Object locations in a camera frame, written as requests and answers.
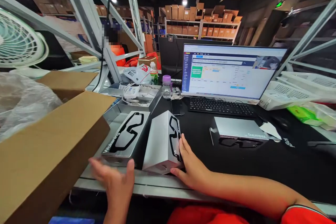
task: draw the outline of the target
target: electric fan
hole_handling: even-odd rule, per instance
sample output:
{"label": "electric fan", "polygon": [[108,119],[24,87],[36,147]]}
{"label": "electric fan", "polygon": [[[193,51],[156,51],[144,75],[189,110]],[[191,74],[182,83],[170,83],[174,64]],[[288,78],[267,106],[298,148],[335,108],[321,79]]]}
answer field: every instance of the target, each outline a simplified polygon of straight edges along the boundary
{"label": "electric fan", "polygon": [[48,54],[48,45],[40,33],[0,8],[0,68],[16,68],[10,72],[39,78],[49,71],[29,66],[42,62]]}

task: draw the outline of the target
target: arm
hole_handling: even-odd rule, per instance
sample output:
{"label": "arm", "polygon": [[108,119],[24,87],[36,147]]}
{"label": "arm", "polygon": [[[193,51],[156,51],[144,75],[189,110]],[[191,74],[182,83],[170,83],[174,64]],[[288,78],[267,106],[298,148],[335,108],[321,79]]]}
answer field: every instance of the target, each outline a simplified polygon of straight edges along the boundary
{"label": "arm", "polygon": [[134,187],[134,160],[127,164],[126,174],[91,158],[92,174],[106,189],[107,212],[104,224],[125,224]]}
{"label": "arm", "polygon": [[177,168],[172,168],[170,171],[194,190],[239,203],[275,220],[279,220],[286,209],[293,204],[304,205],[322,213],[308,199],[274,180],[208,170],[192,152],[184,134],[180,139],[180,153],[186,173]]}

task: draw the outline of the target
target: plastic bottle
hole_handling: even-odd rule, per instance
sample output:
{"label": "plastic bottle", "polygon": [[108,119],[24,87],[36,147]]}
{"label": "plastic bottle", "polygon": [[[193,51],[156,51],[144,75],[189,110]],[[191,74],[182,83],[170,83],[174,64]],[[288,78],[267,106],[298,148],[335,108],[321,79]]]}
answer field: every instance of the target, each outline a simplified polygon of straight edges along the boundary
{"label": "plastic bottle", "polygon": [[159,75],[158,70],[156,69],[155,63],[150,63],[150,76],[152,78],[152,85],[158,85],[159,84]]}
{"label": "plastic bottle", "polygon": [[162,77],[162,97],[165,99],[169,99],[172,93],[172,78],[170,75],[164,75]]}

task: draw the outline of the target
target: black keyboard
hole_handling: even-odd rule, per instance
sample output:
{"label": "black keyboard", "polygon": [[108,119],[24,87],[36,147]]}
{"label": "black keyboard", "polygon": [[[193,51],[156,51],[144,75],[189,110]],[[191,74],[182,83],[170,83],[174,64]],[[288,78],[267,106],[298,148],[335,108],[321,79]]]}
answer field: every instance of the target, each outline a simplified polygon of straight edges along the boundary
{"label": "black keyboard", "polygon": [[255,117],[255,113],[250,110],[247,104],[221,100],[191,98],[189,111]]}

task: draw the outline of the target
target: child's hand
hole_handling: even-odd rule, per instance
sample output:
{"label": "child's hand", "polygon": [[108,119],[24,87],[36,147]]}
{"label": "child's hand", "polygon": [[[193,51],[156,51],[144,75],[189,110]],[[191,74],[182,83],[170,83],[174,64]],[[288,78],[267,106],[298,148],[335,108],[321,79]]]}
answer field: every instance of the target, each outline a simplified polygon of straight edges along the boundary
{"label": "child's hand", "polygon": [[89,162],[94,178],[106,189],[109,207],[127,206],[128,208],[134,187],[134,160],[128,161],[126,174],[103,165],[95,158],[90,158]]}
{"label": "child's hand", "polygon": [[186,173],[177,168],[170,169],[170,172],[190,188],[206,193],[210,186],[212,172],[192,152],[184,134],[180,138],[180,154],[183,158]]}

